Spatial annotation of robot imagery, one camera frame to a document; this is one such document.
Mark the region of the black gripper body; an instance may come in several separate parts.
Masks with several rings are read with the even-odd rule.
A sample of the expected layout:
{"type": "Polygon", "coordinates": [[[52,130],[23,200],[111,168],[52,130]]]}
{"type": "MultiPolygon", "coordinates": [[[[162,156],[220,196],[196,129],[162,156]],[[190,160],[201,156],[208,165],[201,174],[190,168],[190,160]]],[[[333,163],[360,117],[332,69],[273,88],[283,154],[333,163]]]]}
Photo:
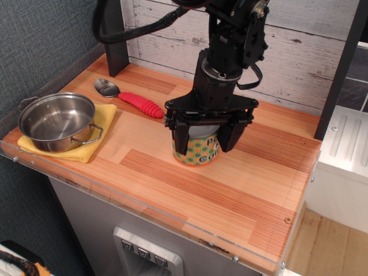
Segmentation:
{"type": "Polygon", "coordinates": [[[237,68],[226,74],[215,70],[209,62],[199,62],[192,90],[165,103],[167,114],[164,125],[170,130],[203,125],[248,125],[252,123],[257,100],[234,95],[234,89],[242,76],[237,68]]]}

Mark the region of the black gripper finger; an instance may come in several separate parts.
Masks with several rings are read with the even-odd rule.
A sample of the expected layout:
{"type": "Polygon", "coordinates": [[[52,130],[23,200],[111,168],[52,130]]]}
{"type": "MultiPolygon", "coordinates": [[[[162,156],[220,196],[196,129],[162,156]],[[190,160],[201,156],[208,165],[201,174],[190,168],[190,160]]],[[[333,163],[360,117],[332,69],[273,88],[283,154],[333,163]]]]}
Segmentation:
{"type": "Polygon", "coordinates": [[[186,123],[177,123],[172,131],[172,138],[174,140],[175,150],[181,155],[186,155],[187,144],[189,141],[190,126],[186,123]]]}
{"type": "Polygon", "coordinates": [[[220,127],[220,147],[223,152],[233,150],[246,126],[247,121],[238,121],[228,122],[220,127]]]}

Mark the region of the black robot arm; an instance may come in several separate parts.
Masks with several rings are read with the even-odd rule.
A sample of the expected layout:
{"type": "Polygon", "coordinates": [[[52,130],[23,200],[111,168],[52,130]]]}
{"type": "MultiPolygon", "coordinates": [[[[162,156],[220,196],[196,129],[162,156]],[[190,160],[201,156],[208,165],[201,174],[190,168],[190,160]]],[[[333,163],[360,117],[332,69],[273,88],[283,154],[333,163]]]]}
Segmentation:
{"type": "Polygon", "coordinates": [[[250,68],[259,80],[256,65],[264,59],[267,1],[176,1],[182,9],[204,7],[209,14],[209,47],[198,55],[190,93],[165,103],[165,126],[172,131],[175,149],[186,154],[191,127],[217,126],[223,152],[234,148],[246,126],[252,123],[257,100],[235,95],[234,89],[248,90],[259,81],[239,84],[250,68]]]}

